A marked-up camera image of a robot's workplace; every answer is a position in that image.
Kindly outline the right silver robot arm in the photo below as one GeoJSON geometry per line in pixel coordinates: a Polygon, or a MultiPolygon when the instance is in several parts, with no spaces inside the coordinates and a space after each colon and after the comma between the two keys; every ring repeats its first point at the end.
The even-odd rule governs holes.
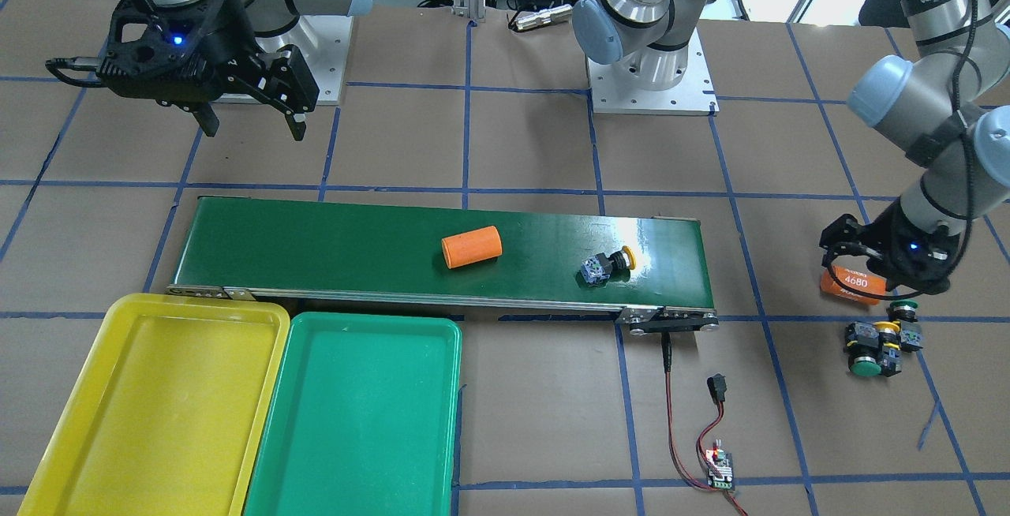
{"type": "Polygon", "coordinates": [[[295,140],[306,131],[321,89],[309,51],[285,42],[307,16],[363,16],[374,0],[120,0],[98,86],[191,114],[207,136],[219,121],[212,104],[244,95],[274,107],[295,140]]]}

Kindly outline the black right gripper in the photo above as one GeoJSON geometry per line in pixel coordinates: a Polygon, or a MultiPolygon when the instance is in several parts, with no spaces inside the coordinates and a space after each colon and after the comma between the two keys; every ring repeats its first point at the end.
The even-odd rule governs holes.
{"type": "Polygon", "coordinates": [[[219,130],[210,102],[245,93],[284,116],[297,142],[319,87],[299,47],[262,51],[242,0],[197,0],[159,6],[121,0],[113,12],[106,53],[96,76],[122,98],[193,108],[207,137],[219,130]]]}

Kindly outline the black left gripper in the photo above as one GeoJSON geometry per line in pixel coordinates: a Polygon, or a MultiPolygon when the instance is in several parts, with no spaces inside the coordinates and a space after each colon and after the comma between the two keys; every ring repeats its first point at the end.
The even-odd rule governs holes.
{"type": "Polygon", "coordinates": [[[895,200],[870,224],[841,215],[822,230],[819,246],[826,290],[847,286],[849,270],[834,264],[836,257],[863,256],[869,271],[886,279],[887,290],[908,286],[912,294],[942,294],[950,287],[960,235],[949,234],[944,220],[932,231],[917,227],[895,200]]]}

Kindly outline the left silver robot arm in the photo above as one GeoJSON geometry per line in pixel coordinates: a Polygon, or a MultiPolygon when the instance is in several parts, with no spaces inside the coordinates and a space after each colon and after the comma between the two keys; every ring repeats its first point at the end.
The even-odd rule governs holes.
{"type": "MultiPolygon", "coordinates": [[[[600,65],[685,53],[704,0],[578,0],[571,18],[578,45],[600,65]]],[[[847,98],[848,109],[923,168],[915,184],[869,224],[844,214],[819,245],[831,282],[837,257],[865,257],[890,290],[941,294],[967,252],[974,223],[1008,199],[1008,108],[975,99],[1008,77],[1008,28],[989,0],[900,0],[919,57],[873,64],[847,98]]]]}

